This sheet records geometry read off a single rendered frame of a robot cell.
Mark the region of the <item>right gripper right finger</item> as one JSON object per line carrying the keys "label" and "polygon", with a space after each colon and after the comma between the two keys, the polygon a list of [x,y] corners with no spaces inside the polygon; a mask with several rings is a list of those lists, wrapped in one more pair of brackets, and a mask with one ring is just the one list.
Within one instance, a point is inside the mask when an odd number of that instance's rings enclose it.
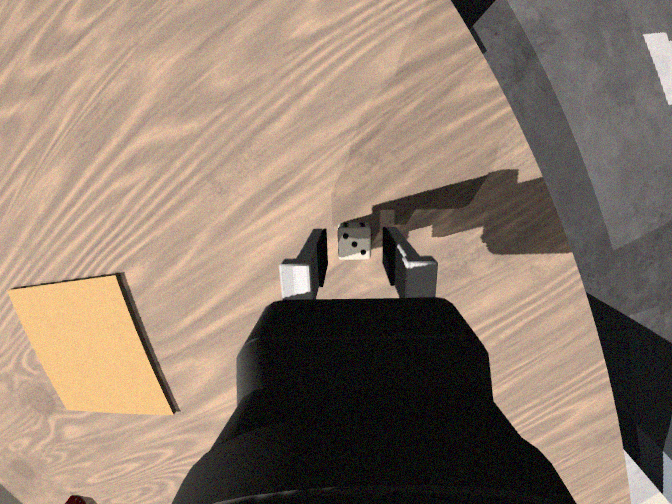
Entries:
{"label": "right gripper right finger", "polygon": [[438,262],[420,256],[396,227],[383,227],[382,263],[399,298],[436,296]]}

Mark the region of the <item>white die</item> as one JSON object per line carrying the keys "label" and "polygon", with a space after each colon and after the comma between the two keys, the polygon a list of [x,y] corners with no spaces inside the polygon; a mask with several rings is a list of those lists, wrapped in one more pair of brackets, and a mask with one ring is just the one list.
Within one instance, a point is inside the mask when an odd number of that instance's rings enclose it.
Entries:
{"label": "white die", "polygon": [[337,235],[339,259],[371,257],[371,228],[367,222],[340,223]]}

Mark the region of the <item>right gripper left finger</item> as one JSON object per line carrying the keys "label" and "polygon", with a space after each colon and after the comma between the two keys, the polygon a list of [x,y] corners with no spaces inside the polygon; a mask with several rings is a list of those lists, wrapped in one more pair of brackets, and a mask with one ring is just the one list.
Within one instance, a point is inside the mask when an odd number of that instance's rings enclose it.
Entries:
{"label": "right gripper left finger", "polygon": [[327,267],[327,229],[313,229],[296,259],[284,259],[279,266],[282,299],[316,299]]}

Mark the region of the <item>tan square mat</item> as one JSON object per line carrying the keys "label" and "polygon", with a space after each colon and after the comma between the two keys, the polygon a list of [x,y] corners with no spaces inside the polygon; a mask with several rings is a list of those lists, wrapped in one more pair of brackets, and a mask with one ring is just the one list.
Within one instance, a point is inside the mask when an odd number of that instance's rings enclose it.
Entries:
{"label": "tan square mat", "polygon": [[119,274],[7,292],[67,410],[175,414]]}

